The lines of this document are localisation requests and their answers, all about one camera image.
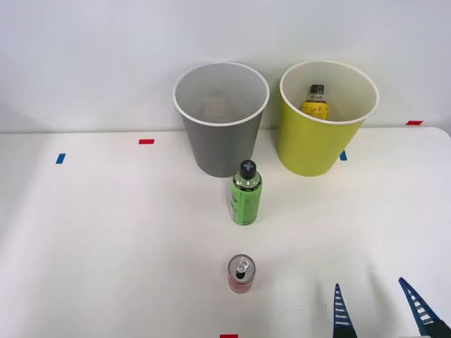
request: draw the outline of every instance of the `green label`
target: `green label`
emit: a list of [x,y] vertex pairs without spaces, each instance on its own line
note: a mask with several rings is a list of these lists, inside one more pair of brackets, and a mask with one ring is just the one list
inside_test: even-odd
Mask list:
[[240,188],[232,181],[231,215],[238,225],[248,225],[257,218],[262,182],[253,189]]

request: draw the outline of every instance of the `red tape marker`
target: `red tape marker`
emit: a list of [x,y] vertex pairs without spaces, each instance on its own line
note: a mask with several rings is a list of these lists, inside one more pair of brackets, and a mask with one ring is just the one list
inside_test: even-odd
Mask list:
[[154,139],[140,139],[139,144],[153,144],[154,142]]
[[413,121],[413,120],[411,120],[411,121],[407,122],[406,125],[420,125],[422,123],[423,123],[423,121]]

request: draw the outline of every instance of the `bottle cap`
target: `bottle cap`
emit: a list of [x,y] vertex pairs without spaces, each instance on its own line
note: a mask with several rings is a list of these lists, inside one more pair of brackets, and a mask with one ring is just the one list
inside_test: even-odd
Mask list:
[[324,94],[324,86],[322,84],[313,84],[310,87],[310,94]]
[[250,180],[251,178],[254,178],[255,173],[257,172],[257,165],[254,163],[254,161],[246,160],[241,162],[240,165],[240,175],[245,180]]

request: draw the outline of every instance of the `yellow cup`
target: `yellow cup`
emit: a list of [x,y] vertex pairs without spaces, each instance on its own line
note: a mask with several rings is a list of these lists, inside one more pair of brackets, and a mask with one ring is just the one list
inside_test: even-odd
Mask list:
[[[311,85],[324,85],[329,116],[320,120],[299,109]],[[327,173],[379,103],[379,92],[362,71],[335,61],[294,65],[280,80],[283,112],[278,153],[280,161],[303,176]]]

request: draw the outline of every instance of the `soda can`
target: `soda can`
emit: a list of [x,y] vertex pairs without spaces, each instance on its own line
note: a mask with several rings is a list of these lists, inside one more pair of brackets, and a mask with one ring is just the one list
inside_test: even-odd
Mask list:
[[228,286],[237,294],[245,294],[255,277],[255,263],[249,256],[236,255],[228,263]]

